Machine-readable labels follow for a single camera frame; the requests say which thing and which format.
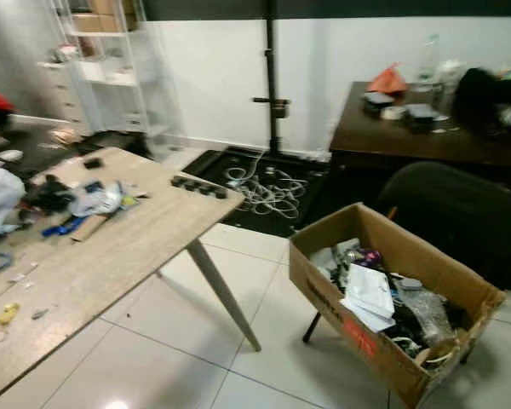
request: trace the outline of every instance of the dark wall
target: dark wall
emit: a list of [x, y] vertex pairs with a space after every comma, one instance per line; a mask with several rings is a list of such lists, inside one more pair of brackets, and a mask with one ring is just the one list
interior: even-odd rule
[[[511, 0], [276, 0], [280, 19], [511, 16]], [[144, 0], [149, 20], [261, 18], [263, 0]]]

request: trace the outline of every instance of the desk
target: desk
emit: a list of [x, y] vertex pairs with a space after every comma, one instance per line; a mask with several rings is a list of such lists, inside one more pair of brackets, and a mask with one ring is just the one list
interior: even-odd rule
[[[0, 296], [0, 312], [5, 304], [20, 304], [8, 326], [9, 334], [0, 343], [0, 394], [183, 249], [254, 349], [260, 350], [233, 295], [198, 241], [242, 203], [242, 195], [228, 191], [226, 199], [216, 199], [172, 187], [173, 170], [114, 147], [88, 157], [101, 158], [104, 167], [86, 170], [77, 158], [49, 172], [66, 184], [119, 180], [136, 184], [152, 196], [119, 212], [81, 243], [73, 244], [67, 236], [43, 240], [42, 223], [52, 224], [47, 218], [29, 231], [0, 239], [0, 249], [16, 256], [14, 266], [0, 273], [0, 292], [8, 279], [27, 272], [31, 262], [38, 263], [24, 280], [33, 282], [33, 287], [26, 289], [21, 281]], [[42, 318], [31, 319], [36, 310], [44, 308], [49, 311]]]
[[[332, 166], [405, 164], [414, 160], [440, 160], [455, 164], [484, 164], [511, 167], [511, 138], [487, 141], [455, 128], [449, 119], [436, 123], [442, 134], [414, 133], [400, 121], [372, 118], [362, 109], [361, 95], [367, 83], [353, 83], [350, 95], [330, 144]], [[408, 91], [397, 105], [429, 103], [431, 93]]]

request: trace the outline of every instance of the brown box on shelf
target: brown box on shelf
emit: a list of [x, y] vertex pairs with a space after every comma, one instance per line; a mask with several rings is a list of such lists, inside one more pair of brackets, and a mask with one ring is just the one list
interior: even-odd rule
[[[135, 5], [133, 0], [122, 0], [125, 14], [134, 14]], [[95, 14], [115, 14], [114, 0], [90, 0], [91, 9]]]
[[[100, 27], [103, 32], [122, 32], [121, 17], [115, 15], [99, 15]], [[125, 22], [127, 23], [127, 30], [136, 30], [137, 21], [133, 14], [125, 15]]]
[[79, 32], [100, 32], [100, 19], [97, 14], [81, 13], [72, 14], [76, 30]]
[[[310, 262], [314, 252], [354, 237], [363, 247], [379, 250], [388, 271], [419, 279], [424, 287], [467, 312], [465, 331], [438, 370], [423, 368], [385, 334], [367, 328], [342, 306], [344, 296]], [[466, 356], [505, 297], [470, 268], [363, 204], [351, 204], [290, 238], [290, 279], [410, 409]]]

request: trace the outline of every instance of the clear bottle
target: clear bottle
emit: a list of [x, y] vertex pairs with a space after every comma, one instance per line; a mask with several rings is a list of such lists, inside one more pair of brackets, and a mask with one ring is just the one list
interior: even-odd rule
[[416, 92], [428, 92], [432, 90], [433, 78], [438, 62], [439, 35], [433, 34], [428, 37], [424, 44], [418, 74], [416, 75]]

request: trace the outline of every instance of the black pole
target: black pole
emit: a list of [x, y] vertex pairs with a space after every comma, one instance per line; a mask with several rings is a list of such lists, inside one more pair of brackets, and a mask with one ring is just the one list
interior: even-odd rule
[[269, 141], [269, 153], [277, 157], [280, 154], [280, 140], [278, 138], [278, 120], [274, 107], [276, 104], [276, 83], [274, 77], [274, 18], [275, 18], [275, 0], [264, 0], [265, 2], [265, 21], [267, 28], [267, 49], [265, 57], [267, 59], [267, 83], [269, 90], [269, 122], [271, 124], [271, 140]]

